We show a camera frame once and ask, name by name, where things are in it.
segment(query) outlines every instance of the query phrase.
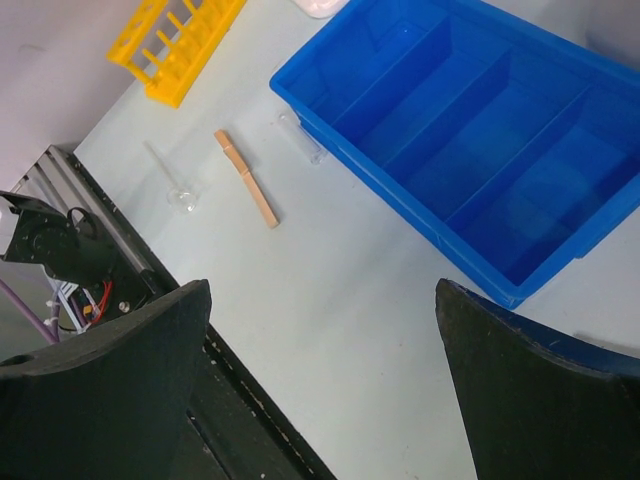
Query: black mechanical part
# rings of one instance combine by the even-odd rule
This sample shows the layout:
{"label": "black mechanical part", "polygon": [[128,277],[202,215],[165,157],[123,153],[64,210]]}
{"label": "black mechanical part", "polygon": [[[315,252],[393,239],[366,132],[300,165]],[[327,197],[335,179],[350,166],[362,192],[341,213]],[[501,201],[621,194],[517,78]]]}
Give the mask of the black mechanical part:
{"label": "black mechanical part", "polygon": [[[51,152],[48,152],[47,156],[56,161],[56,156]],[[142,272],[141,275],[152,277],[151,283],[155,283],[161,291],[178,288],[178,282],[84,165],[73,154],[66,154],[64,160],[86,190],[104,206],[107,215],[122,228],[127,243],[149,264],[151,271]],[[263,454],[273,448],[281,452],[281,455],[275,457],[272,466],[280,465],[283,472],[290,472],[291,465],[295,467],[297,473],[287,480],[335,480],[336,477],[323,460],[293,427],[211,324],[207,327],[207,340],[204,342],[201,356],[201,365],[208,366],[200,370],[189,402],[194,417],[192,423],[197,425],[198,431],[202,433],[203,447],[211,451],[215,458],[224,458],[225,461],[231,462],[221,466],[225,472],[238,472],[247,468],[251,468],[252,472],[258,472],[264,465]],[[226,403],[223,406],[226,415],[221,416],[214,409],[206,408],[205,400],[212,395],[219,397],[216,402]],[[235,448],[237,437],[244,436],[244,432],[238,426],[244,424],[247,415],[255,422],[251,430],[251,434],[255,435],[253,446],[246,449]],[[219,436],[215,442],[211,440],[213,435]],[[244,442],[245,440],[238,440],[237,445],[243,445]],[[228,478],[245,480],[241,477]]]}
{"label": "black mechanical part", "polygon": [[[94,222],[97,219],[95,216],[85,216],[78,222],[76,228],[81,232],[90,231],[93,226],[88,224],[89,218],[93,218]],[[137,272],[115,243],[113,245],[115,256],[107,279],[108,282],[113,282],[113,286],[100,323],[121,317],[162,295],[162,290],[155,281],[153,272],[147,270],[142,273]],[[94,301],[98,303],[104,295],[104,285],[102,283],[91,285],[87,288],[87,291]],[[120,303],[123,302],[129,305],[127,311],[118,308]]]}
{"label": "black mechanical part", "polygon": [[192,282],[0,364],[0,478],[167,479],[210,310]]}
{"label": "black mechanical part", "polygon": [[436,304],[479,480],[640,478],[640,360],[446,280]]}
{"label": "black mechanical part", "polygon": [[73,225],[45,202],[0,192],[18,215],[13,239],[2,260],[44,265],[51,278],[82,286],[99,285],[112,273],[118,256],[113,239],[95,215],[84,211],[84,222]]}
{"label": "black mechanical part", "polygon": [[187,417],[169,480],[230,480]]}

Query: metal frame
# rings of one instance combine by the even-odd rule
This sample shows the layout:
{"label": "metal frame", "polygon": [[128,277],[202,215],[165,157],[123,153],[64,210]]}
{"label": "metal frame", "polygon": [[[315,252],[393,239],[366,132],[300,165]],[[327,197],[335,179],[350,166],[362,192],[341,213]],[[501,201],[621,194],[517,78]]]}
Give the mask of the metal frame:
{"label": "metal frame", "polygon": [[[82,206],[92,211],[139,271],[154,272],[154,280],[165,292],[178,288],[162,262],[74,155],[49,147],[14,191],[42,198],[60,210]],[[209,478],[335,480],[211,325],[201,365],[183,441],[197,445],[195,430],[203,448],[181,444],[176,459],[176,465],[190,469],[192,476],[188,478],[197,472],[216,472]],[[176,468],[172,478],[187,475]]]}

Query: white table surface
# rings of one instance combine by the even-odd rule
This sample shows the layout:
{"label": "white table surface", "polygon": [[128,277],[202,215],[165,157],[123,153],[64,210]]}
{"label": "white table surface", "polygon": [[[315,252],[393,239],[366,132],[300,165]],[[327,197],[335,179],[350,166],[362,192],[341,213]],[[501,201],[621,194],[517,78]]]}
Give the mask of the white table surface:
{"label": "white table surface", "polygon": [[[578,0],[495,3],[582,38]],[[338,478],[474,479],[434,288],[441,277],[476,287],[337,160],[312,166],[276,123],[285,107],[268,81],[322,25],[288,1],[249,0],[180,109],[134,85],[76,154],[179,282],[209,279],[211,323]],[[218,128],[251,164],[277,229]],[[193,213],[170,209],[143,140],[200,194]],[[640,346],[639,245],[636,212],[519,312]]]}

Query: white container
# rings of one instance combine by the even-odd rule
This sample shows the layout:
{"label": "white container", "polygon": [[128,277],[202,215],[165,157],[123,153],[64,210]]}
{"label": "white container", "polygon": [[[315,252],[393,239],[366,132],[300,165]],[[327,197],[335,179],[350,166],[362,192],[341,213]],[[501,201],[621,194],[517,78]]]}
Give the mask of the white container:
{"label": "white container", "polygon": [[308,15],[325,18],[335,15],[349,0],[293,0]]}
{"label": "white container", "polygon": [[587,44],[640,70],[640,0],[596,0],[587,25]]}

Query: wooden clothespin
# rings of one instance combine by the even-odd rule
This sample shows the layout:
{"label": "wooden clothespin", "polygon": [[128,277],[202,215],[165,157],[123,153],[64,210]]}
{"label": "wooden clothespin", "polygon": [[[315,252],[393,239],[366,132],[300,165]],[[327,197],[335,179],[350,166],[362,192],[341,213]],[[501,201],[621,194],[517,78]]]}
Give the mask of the wooden clothespin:
{"label": "wooden clothespin", "polygon": [[233,165],[238,170],[238,173],[242,177],[244,184],[247,186],[249,193],[251,193],[253,200],[256,202],[256,205],[258,205],[260,213],[262,213],[265,222],[267,222],[267,226],[269,228],[277,227],[280,222],[269,206],[269,202],[267,202],[267,199],[256,183],[255,178],[253,178],[253,175],[251,175],[249,167],[240,155],[240,152],[238,152],[236,147],[231,142],[231,139],[229,138],[229,135],[227,135],[227,132],[225,132],[224,130],[218,130],[214,135],[216,137],[216,140],[218,140],[218,143],[222,147],[222,151],[227,157],[229,157],[231,163],[233,163]]}

